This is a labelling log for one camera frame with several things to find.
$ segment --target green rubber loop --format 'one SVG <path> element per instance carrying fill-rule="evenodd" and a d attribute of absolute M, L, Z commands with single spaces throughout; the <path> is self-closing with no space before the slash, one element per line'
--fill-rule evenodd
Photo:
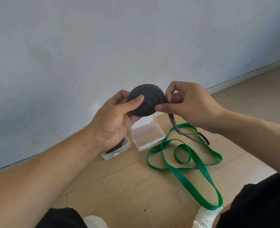
<path fill-rule="evenodd" d="M 197 132 L 197 128 L 195 126 L 192 126 L 188 123 L 182 123 L 178 125 L 178 128 L 183 128 L 183 127 L 188 127 L 188 128 L 192 128 L 193 130 L 195 130 Z M 203 207 L 205 207 L 206 209 L 209 210 L 215 210 L 219 207 L 221 207 L 223 205 L 223 199 L 222 196 L 220 194 L 220 192 L 218 191 L 218 189 L 215 187 L 215 184 L 208 172 L 208 170 L 206 169 L 206 166 L 213 166 L 216 165 L 218 163 L 220 163 L 222 161 L 222 156 L 221 154 L 215 152 L 214 150 L 212 150 L 209 146 L 207 146 L 207 149 L 211 152 L 212 155 L 214 155 L 216 158 L 218 158 L 218 161 L 213 163 L 213 164 L 204 164 L 202 162 L 202 160 L 200 159 L 200 157 L 197 155 L 197 153 L 191 148 L 189 147 L 187 144 L 185 144 L 183 141 L 181 141 L 180 139 L 170 139 L 167 140 L 169 134 L 175 130 L 174 127 L 172 127 L 168 134 L 166 135 L 166 137 L 162 140 L 160 145 L 157 145 L 153 148 L 151 148 L 147 155 L 146 155 L 146 160 L 148 165 L 155 169 L 155 170 L 160 170 L 160 171 L 171 171 L 176 178 L 180 181 L 180 183 L 187 189 L 187 191 L 194 197 L 194 199 Z M 199 135 L 198 135 L 199 139 L 202 142 L 205 142 Z M 169 143 L 173 140 L 177 140 L 182 142 L 182 144 L 178 145 L 175 150 L 174 150 L 174 157 L 176 159 L 177 162 L 181 163 L 181 164 L 186 164 L 189 163 L 191 161 L 191 159 L 193 158 L 194 163 L 196 164 L 196 168 L 175 168 L 173 166 L 171 166 L 170 164 L 168 164 L 168 162 L 165 160 L 164 157 L 164 153 L 163 153 L 163 149 L 166 149 L 169 145 Z M 178 156 L 177 156 L 177 148 L 182 148 L 183 150 L 185 150 L 188 154 L 189 154 L 189 159 L 186 162 L 181 161 Z M 152 164 L 150 164 L 148 157 L 149 154 L 151 152 L 160 152 L 162 153 L 162 157 L 163 157 L 163 161 L 165 163 L 165 165 L 167 166 L 167 168 L 158 168 L 156 166 L 153 166 Z M 200 172 L 203 174 L 203 176 L 208 180 L 208 182 L 214 187 L 214 189 L 216 190 L 217 196 L 218 196 L 218 204 L 214 205 L 209 203 L 200 193 L 199 191 L 194 187 L 194 185 L 185 177 L 185 175 L 182 173 L 183 171 L 191 171 L 191 170 L 200 170 Z"/>

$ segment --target open plastic box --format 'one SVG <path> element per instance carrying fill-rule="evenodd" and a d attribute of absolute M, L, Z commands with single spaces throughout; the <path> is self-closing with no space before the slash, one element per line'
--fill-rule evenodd
<path fill-rule="evenodd" d="M 125 135 L 124 140 L 122 142 L 122 146 L 119 149 L 116 149 L 111 153 L 102 153 L 102 157 L 107 161 L 108 159 L 111 159 L 111 158 L 119 155 L 120 153 L 122 153 L 123 151 L 125 151 L 129 148 L 130 148 L 130 141 L 129 141 L 128 137 Z"/>
<path fill-rule="evenodd" d="M 165 133 L 152 115 L 135 122 L 130 131 L 138 151 L 147 149 L 165 138 Z"/>

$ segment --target white wall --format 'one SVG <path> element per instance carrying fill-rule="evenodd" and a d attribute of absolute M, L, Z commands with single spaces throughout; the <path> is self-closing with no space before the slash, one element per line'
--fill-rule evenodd
<path fill-rule="evenodd" d="M 88 124 L 120 89 L 208 88 L 280 57 L 280 0 L 0 0 L 0 168 Z"/>

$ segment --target shoe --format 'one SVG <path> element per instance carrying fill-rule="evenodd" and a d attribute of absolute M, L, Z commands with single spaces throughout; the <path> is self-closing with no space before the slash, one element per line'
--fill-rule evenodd
<path fill-rule="evenodd" d="M 208 210 L 200 207 L 193 222 L 192 228 L 212 228 L 213 222 L 223 207 L 216 210 Z"/>
<path fill-rule="evenodd" d="M 106 222 L 95 215 L 86 216 L 83 220 L 88 228 L 108 228 Z"/>

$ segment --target black shorts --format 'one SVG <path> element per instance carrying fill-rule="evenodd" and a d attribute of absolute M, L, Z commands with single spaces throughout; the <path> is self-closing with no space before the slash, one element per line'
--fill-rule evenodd
<path fill-rule="evenodd" d="M 280 174 L 258 184 L 247 184 L 220 215 L 216 228 L 280 228 Z"/>
<path fill-rule="evenodd" d="M 220 216 L 216 228 L 280 228 L 280 175 L 247 184 Z M 87 228 L 71 208 L 50 209 L 36 228 Z"/>

